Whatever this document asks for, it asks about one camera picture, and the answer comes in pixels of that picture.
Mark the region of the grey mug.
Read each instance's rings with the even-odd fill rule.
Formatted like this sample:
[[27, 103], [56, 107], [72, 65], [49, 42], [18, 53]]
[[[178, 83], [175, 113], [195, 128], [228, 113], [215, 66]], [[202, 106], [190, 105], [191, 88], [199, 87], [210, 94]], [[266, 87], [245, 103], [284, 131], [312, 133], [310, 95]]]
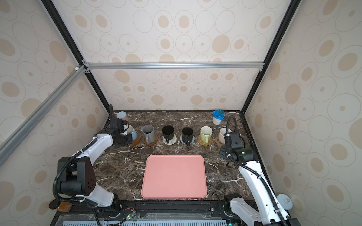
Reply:
[[146, 125], [142, 128], [144, 141], [147, 145], [151, 145], [156, 141], [155, 128], [152, 125]]

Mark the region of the multicolour woven coaster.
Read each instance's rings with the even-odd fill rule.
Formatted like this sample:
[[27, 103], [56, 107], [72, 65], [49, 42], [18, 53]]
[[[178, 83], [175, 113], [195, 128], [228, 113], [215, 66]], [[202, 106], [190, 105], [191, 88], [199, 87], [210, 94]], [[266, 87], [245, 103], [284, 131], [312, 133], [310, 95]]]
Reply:
[[177, 136], [176, 135], [174, 135], [174, 137], [172, 139], [170, 139], [169, 141], [167, 141], [167, 139], [163, 137], [163, 142], [166, 145], [173, 145], [173, 144], [176, 143], [176, 141], [177, 141]]

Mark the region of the black mug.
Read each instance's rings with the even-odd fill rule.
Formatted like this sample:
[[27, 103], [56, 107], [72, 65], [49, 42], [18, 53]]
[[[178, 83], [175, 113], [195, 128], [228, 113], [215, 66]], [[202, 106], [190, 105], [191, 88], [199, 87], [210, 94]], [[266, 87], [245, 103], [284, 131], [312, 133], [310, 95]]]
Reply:
[[194, 136], [193, 129], [190, 127], [185, 127], [182, 129], [182, 135], [184, 136]]
[[171, 125], [166, 125], [162, 128], [162, 134], [163, 137], [167, 139], [167, 141], [169, 141], [170, 139], [172, 139], [174, 137], [174, 127]]

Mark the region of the green mug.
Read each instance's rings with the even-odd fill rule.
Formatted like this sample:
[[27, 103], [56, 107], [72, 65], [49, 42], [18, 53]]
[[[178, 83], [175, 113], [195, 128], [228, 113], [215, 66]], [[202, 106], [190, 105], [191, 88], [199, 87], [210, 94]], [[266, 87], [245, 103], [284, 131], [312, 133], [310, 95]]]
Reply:
[[204, 138], [205, 137], [212, 137], [212, 133], [213, 133], [213, 130], [211, 127], [209, 126], [203, 126], [201, 129], [200, 129], [200, 135], [203, 136]]

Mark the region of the rattan woven coaster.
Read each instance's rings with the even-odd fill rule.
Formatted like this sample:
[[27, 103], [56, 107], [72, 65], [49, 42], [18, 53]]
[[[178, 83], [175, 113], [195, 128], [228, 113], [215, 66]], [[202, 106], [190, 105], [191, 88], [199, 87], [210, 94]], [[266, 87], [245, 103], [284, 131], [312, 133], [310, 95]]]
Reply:
[[199, 135], [198, 137], [198, 143], [202, 146], [210, 146], [213, 142], [212, 138], [211, 137], [205, 137], [205, 141], [202, 139], [204, 138], [203, 136]]

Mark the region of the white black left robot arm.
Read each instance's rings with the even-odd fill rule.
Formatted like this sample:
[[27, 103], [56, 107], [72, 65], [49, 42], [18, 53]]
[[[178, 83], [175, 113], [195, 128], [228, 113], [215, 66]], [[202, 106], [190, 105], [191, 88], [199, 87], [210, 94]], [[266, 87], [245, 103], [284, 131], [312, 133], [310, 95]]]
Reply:
[[132, 143], [132, 136], [127, 134], [129, 127], [128, 121], [114, 116], [113, 106], [110, 105], [105, 126], [93, 136], [91, 142], [71, 157], [58, 160], [58, 173], [52, 186], [55, 199], [60, 202], [84, 202], [93, 207], [120, 211], [118, 196], [97, 183], [93, 164], [107, 148]]

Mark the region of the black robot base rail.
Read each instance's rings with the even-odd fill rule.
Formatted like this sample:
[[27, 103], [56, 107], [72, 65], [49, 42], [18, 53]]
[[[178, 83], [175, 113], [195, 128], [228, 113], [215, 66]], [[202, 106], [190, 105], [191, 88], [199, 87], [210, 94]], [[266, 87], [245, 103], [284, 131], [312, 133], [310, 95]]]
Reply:
[[223, 200], [206, 201], [121, 201], [120, 212], [74, 205], [69, 213], [58, 212], [52, 226], [298, 226], [285, 213], [281, 222], [272, 204], [265, 213], [255, 201], [236, 194]]

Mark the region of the blue woven coaster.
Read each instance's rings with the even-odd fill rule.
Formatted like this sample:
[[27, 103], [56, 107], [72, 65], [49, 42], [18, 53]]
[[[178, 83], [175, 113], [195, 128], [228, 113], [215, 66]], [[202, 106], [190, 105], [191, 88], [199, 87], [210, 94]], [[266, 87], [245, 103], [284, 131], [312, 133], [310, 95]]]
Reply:
[[195, 141], [195, 137], [194, 136], [184, 136], [181, 135], [180, 136], [180, 141], [185, 144], [185, 145], [191, 145], [194, 141]]

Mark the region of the cork paw coaster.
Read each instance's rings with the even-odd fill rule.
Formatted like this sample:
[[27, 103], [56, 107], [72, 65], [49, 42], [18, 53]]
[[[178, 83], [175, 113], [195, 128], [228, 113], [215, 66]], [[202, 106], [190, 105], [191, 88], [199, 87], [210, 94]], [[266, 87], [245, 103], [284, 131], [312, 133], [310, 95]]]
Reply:
[[214, 139], [214, 142], [217, 144], [217, 146], [218, 146], [219, 148], [221, 148], [221, 146], [223, 145], [223, 143], [220, 142], [219, 138], [215, 138], [215, 139]]

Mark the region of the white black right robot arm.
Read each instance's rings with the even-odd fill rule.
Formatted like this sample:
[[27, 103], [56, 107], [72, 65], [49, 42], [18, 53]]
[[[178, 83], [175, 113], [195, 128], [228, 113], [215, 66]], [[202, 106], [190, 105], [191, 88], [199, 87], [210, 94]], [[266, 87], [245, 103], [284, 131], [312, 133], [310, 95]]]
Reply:
[[225, 215], [238, 216], [247, 226], [299, 226], [298, 219], [291, 218], [277, 200], [255, 150], [247, 147], [240, 135], [234, 116], [228, 118], [223, 137], [225, 144], [220, 148], [219, 157], [238, 167], [257, 206], [255, 210], [237, 193], [226, 195], [223, 201]]

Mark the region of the blue handled white mug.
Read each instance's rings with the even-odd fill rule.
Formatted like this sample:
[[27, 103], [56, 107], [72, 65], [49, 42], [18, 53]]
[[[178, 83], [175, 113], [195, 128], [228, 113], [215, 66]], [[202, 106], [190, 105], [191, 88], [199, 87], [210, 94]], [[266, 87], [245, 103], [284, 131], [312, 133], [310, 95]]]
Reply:
[[131, 134], [132, 136], [132, 141], [135, 141], [137, 139], [137, 132], [136, 130], [134, 129], [134, 127], [132, 125], [129, 125], [127, 131], [126, 131], [126, 134], [129, 135]]

